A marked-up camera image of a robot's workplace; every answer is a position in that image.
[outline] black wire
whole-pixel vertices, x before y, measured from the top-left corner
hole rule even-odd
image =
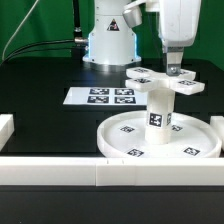
[[[27,50],[32,47],[44,46],[44,45],[54,45],[54,44],[67,44],[67,43],[74,43],[74,40],[54,40],[54,41],[44,41],[44,42],[28,44],[28,45],[25,45],[25,46],[18,48],[16,50],[14,50],[13,52],[11,52],[2,63],[7,62],[8,58],[10,58],[15,53],[22,52],[22,51]]]
[[[71,50],[72,48],[70,47],[64,47],[64,48],[45,48],[45,49],[36,49],[36,50],[28,50],[28,51],[22,51],[22,52],[17,52],[11,55],[10,57],[7,57],[7,61],[10,59],[21,55],[21,54],[27,54],[27,53],[33,53],[33,52],[40,52],[40,51],[57,51],[57,50]],[[0,64],[0,67],[5,63],[6,59]]]
[[[79,12],[79,0],[73,0],[73,18],[74,18],[74,38],[82,37],[80,12]]]
[[[149,30],[152,35],[153,45],[156,49],[156,52],[157,52],[159,58],[161,58],[161,53],[160,53],[161,51],[159,50],[158,42],[156,41],[155,32],[153,31],[152,17],[150,15],[148,15],[148,21],[149,21]]]

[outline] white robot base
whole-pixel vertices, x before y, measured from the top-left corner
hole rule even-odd
[[[207,123],[173,113],[170,142],[145,140],[147,111],[128,112],[105,120],[97,131],[100,151],[109,158],[216,158],[221,140]]]
[[[94,0],[95,25],[89,34],[84,66],[104,72],[123,72],[137,66],[137,36],[123,17],[129,0]]]

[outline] white block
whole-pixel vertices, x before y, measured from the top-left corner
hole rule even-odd
[[[224,159],[139,159],[136,186],[220,186],[224,185]]]
[[[170,89],[185,95],[202,92],[205,88],[204,83],[189,81],[186,79],[170,79]]]
[[[135,185],[135,165],[124,165],[122,159],[108,159],[96,167],[96,186]]]
[[[224,150],[224,117],[223,116],[212,116],[210,125],[215,130],[216,134],[222,141],[222,149]]]
[[[0,151],[14,132],[13,115],[0,115]]]
[[[127,77],[131,78],[131,79],[136,79],[136,78],[145,78],[145,77],[149,77],[152,74],[155,74],[156,72],[147,69],[147,68],[143,68],[143,67],[135,67],[135,68],[129,68],[126,70],[126,74]]]
[[[196,72],[194,71],[189,71],[189,70],[185,70],[185,69],[181,69],[180,71],[180,75],[178,78],[183,78],[183,79],[187,79],[187,80],[194,80],[196,77]]]
[[[96,185],[105,159],[0,157],[0,185]]]
[[[139,92],[149,92],[158,88],[159,81],[150,78],[136,78],[126,80],[126,87]]]

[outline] blue light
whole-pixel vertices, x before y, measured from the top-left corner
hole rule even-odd
[[[88,46],[88,58],[90,58],[90,34],[89,34],[89,37],[88,37],[88,40],[89,40],[89,46]]]
[[[135,34],[135,58],[137,58],[137,35]]]

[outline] white circular tray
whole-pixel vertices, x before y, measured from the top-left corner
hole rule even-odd
[[[219,157],[221,140],[203,121],[182,114],[172,114],[171,141],[151,145],[145,140],[146,111],[128,112],[102,122],[97,130],[97,144],[112,158],[200,158]]]

